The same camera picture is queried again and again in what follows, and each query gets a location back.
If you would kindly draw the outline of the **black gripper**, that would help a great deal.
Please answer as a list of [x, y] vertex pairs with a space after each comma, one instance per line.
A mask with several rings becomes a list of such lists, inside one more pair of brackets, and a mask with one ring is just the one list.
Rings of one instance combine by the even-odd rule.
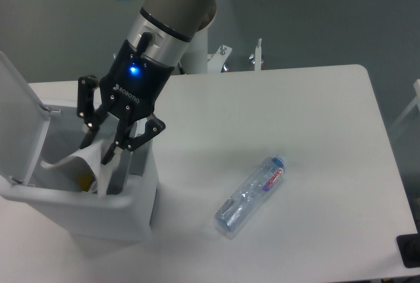
[[[92, 144], [108, 113], [120, 119], [114, 140], [101, 159], [102, 165], [112, 161], [117, 149], [133, 152], [166, 129], [166, 124], [153, 112], [155, 102], [174, 68], [146, 58], [144, 53], [150, 42], [150, 38], [142, 38], [133, 47], [125, 40], [110, 71], [100, 81], [93, 75], [78, 79], [77, 116], [83, 119], [85, 125], [80, 149]], [[99, 84], [102, 103], [95, 109], [94, 95]], [[146, 117], [143, 134], [132, 137], [134, 124], [129, 122]]]

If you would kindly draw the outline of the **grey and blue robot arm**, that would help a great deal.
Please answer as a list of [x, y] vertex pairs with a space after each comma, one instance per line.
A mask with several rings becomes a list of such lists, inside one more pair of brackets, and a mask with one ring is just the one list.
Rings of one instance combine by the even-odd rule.
[[165, 129], [154, 115], [156, 100], [196, 32], [214, 17], [215, 7], [215, 0], [145, 0], [109, 72], [79, 78], [77, 115], [87, 130], [82, 148], [93, 143], [109, 115], [119, 122], [101, 158], [104, 165]]

